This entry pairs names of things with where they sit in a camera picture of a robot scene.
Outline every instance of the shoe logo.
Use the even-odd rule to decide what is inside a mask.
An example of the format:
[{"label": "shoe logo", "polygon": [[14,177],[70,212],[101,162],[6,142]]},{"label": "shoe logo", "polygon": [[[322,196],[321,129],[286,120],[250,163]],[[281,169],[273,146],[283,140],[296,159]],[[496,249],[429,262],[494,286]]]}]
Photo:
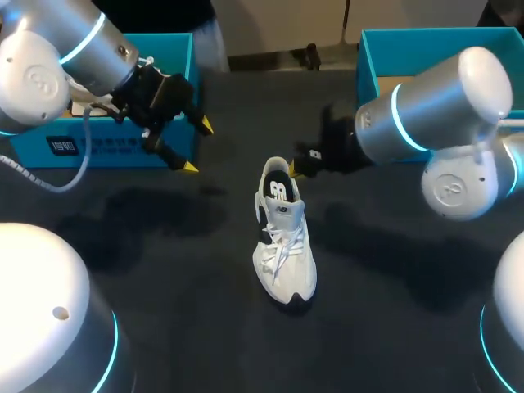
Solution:
[{"label": "shoe logo", "polygon": [[320,151],[310,150],[309,156],[315,160],[322,160],[322,154],[320,154]]},{"label": "shoe logo", "polygon": [[282,183],[271,182],[269,187],[271,189],[271,195],[273,195],[275,199],[279,201],[285,201],[287,199],[286,187]]}]

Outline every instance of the white sneaker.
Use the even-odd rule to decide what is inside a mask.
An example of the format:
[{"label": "white sneaker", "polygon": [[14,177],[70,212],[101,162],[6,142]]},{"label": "white sneaker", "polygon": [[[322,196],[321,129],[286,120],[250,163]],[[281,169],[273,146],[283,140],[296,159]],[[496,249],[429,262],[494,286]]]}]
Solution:
[{"label": "white sneaker", "polygon": [[317,286],[304,207],[287,162],[270,158],[255,194],[260,236],[253,265],[264,289],[283,305],[302,306]]}]

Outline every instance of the teal box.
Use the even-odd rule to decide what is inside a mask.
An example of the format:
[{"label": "teal box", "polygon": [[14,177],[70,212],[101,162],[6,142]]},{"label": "teal box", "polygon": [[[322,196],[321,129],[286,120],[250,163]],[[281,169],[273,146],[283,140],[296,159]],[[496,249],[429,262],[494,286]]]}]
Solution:
[{"label": "teal box", "polygon": [[[168,75],[183,74],[195,88],[198,101],[199,75],[195,63],[192,34],[126,34],[140,56],[153,56],[155,66]],[[93,117],[89,121],[93,139],[92,168],[165,168],[164,161],[146,154],[140,147],[142,129],[126,119],[116,124],[112,118]],[[162,133],[166,144],[192,161],[196,155],[195,129],[184,115],[177,116]],[[78,155],[53,153],[52,140],[71,140]],[[26,168],[79,168],[85,152],[85,135],[81,118],[57,119],[50,124],[11,138],[19,162]]]},{"label": "teal box", "polygon": [[415,76],[468,47],[485,47],[499,58],[513,87],[508,118],[524,119],[524,40],[513,27],[364,30],[357,60],[358,106],[380,95],[377,77]]}]

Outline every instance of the black tablecloth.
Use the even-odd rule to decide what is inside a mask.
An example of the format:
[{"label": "black tablecloth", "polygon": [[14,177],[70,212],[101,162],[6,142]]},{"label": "black tablecloth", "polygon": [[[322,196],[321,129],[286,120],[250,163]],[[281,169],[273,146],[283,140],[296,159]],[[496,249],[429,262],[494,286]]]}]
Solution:
[{"label": "black tablecloth", "polygon": [[1,168],[1,221],[51,229],[83,256],[131,339],[138,393],[473,393],[481,305],[524,228],[518,196],[457,224],[425,206],[420,165],[301,180],[312,310],[282,314],[255,276],[264,162],[315,140],[322,106],[354,90],[350,72],[210,77],[200,174],[91,170],[56,196]]}]

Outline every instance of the cable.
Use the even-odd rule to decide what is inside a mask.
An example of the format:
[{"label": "cable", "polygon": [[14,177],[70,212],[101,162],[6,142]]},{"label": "cable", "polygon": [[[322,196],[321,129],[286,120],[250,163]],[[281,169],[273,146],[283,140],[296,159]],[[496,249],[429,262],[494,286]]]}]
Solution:
[{"label": "cable", "polygon": [[49,191],[54,192],[56,194],[61,194],[63,192],[68,192],[71,189],[73,189],[82,179],[82,177],[85,175],[85,172],[88,168],[89,159],[91,158],[91,129],[89,128],[89,115],[92,111],[92,107],[88,106],[84,110],[84,132],[85,132],[85,154],[84,154],[84,160],[82,161],[82,165],[79,168],[78,173],[76,176],[68,182],[65,186],[53,186],[52,184],[49,184],[47,182],[44,182],[42,179],[37,178],[34,174],[29,172],[26,168],[24,168],[22,165],[18,164],[14,160],[12,160],[9,157],[0,155],[0,162],[2,162],[5,165],[8,165],[10,168],[13,168],[16,172],[27,178],[30,182],[36,184],[37,186]]}]

